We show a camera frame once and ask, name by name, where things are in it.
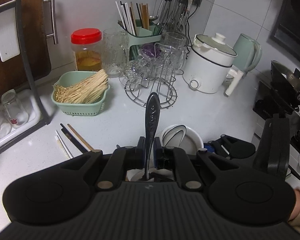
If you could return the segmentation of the bundle of dried noodles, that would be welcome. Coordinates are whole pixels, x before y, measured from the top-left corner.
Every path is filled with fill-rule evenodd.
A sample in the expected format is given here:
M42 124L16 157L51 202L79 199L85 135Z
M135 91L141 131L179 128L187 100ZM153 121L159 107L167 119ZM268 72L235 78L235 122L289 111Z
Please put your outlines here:
M95 103L107 88L108 75L102 69L70 87L54 85L52 97L58 103L90 104Z

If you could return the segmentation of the textured glass pitcher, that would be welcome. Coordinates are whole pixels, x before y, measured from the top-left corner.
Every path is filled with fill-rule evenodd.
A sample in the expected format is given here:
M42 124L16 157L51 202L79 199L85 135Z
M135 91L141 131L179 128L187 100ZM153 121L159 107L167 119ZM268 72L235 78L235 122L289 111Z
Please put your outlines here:
M128 35L122 29L103 31L102 67L109 78L122 75L128 62Z

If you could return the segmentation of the embossed stainless steel spoon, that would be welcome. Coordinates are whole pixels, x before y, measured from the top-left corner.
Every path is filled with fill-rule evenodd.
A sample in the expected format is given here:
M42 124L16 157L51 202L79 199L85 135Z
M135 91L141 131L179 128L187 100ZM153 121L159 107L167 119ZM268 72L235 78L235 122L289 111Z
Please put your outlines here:
M144 180L149 180L149 161L151 155L151 148L155 133L157 131L160 118L160 100L156 92L152 92L147 100L146 113L145 113L145 132L146 132L146 153L145 153L145 167L144 167Z

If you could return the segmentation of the wooden chopstick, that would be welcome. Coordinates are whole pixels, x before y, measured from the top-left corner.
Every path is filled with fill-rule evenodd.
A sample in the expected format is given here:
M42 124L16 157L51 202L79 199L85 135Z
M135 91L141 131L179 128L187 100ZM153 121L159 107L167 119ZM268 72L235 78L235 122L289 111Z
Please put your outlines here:
M93 152L101 152L100 149L94 149L70 124L67 126L73 131L73 133L78 137L78 139L91 151Z

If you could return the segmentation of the green utensil holder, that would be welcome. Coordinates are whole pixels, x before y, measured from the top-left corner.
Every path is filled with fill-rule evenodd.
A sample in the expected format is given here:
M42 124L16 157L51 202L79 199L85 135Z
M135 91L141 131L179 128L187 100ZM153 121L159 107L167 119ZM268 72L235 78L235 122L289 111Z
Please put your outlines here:
M128 59L133 60L141 46L161 40L159 26L150 17L148 4L117 1L115 4L120 18L117 23L128 37Z

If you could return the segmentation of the mint green electric kettle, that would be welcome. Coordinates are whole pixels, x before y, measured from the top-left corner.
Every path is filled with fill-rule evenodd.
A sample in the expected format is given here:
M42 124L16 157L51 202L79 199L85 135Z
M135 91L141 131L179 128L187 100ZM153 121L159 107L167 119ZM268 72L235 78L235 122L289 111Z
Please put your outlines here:
M239 36L233 49L237 53L233 65L245 74L258 65L262 56L261 45L245 34Z

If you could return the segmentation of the black dish rack frame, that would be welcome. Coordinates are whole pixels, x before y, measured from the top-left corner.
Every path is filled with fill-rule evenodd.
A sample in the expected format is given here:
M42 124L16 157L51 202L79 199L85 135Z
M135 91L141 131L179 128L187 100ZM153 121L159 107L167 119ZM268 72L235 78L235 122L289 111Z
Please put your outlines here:
M22 27L22 31L17 32L21 49L19 55L6 63L0 60L0 95L10 88L22 92L30 89L41 116L37 124L31 125L3 143L0 146L0 154L51 121L34 83L51 72L44 28L43 0L0 0L0 13L8 9L17 11L15 21L18 27Z

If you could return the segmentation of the white ceramic jar with handle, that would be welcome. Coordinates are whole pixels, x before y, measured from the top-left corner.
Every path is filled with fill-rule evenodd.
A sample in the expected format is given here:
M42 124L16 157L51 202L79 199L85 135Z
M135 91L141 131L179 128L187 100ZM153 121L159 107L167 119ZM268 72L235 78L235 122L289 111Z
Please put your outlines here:
M159 136L161 145L182 148L188 155L196 155L199 148L204 147L200 135L192 128L185 125L171 125L166 127ZM150 172L163 176L163 179L173 179L169 170L156 170L153 166L153 157L150 161ZM144 170L130 170L127 172L126 181L137 181L143 176Z

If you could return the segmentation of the white electric cooker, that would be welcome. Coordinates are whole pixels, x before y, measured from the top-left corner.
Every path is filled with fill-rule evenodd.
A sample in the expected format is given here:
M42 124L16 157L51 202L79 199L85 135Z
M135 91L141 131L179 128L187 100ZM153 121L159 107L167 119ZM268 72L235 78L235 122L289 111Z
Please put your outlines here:
M237 53L225 43L222 34L215 33L213 37L197 34L186 60L183 79L192 90L215 94L230 75L233 79L225 91L226 96L230 96L243 76L243 72L233 66L236 57Z

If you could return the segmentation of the textured glass mug right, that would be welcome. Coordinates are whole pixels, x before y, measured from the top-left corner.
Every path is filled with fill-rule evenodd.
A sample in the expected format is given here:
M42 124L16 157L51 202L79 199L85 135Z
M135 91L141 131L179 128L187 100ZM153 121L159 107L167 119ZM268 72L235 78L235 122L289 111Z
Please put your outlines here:
M168 46L174 55L174 68L182 73L187 53L187 38L181 33L169 31L165 34L164 45Z

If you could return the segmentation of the green plastic basket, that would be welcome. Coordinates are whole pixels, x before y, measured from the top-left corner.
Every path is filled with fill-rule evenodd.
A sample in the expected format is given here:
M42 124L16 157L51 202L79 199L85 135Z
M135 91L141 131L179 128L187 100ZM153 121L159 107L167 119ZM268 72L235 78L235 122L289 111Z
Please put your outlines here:
M108 75L103 69L98 72L70 71L53 85L51 100L67 115L96 116L108 90Z

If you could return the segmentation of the black wok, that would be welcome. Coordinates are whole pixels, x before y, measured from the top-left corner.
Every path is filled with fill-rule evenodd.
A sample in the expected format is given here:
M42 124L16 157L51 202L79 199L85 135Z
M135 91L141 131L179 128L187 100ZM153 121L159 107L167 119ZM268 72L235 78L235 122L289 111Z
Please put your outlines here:
M300 106L300 70L291 71L278 61L271 61L271 86L293 108Z

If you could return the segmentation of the white ceramic soup spoon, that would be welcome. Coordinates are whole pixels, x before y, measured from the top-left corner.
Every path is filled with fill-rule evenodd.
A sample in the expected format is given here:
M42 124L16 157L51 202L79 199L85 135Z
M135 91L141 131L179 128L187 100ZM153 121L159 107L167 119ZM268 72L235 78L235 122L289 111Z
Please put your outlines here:
M162 132L162 144L164 147L179 147L186 135L186 126L174 125Z
M169 141L174 137L176 132L176 129L174 127L168 129L166 132L164 132L162 136L162 145L167 146Z

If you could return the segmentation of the purple lid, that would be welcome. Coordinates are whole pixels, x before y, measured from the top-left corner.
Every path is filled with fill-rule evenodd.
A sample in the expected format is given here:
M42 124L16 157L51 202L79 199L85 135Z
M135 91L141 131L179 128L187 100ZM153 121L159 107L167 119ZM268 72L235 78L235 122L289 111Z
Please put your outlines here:
M147 43L141 47L141 51L148 57L157 58L160 56L161 51L156 43Z

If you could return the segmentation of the red lidded plastic jar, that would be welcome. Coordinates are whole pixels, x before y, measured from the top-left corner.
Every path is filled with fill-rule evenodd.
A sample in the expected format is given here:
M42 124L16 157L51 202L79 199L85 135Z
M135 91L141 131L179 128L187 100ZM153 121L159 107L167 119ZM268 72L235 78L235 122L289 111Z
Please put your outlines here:
M99 29L78 29L71 34L70 40L75 70L98 72L102 69L102 32Z

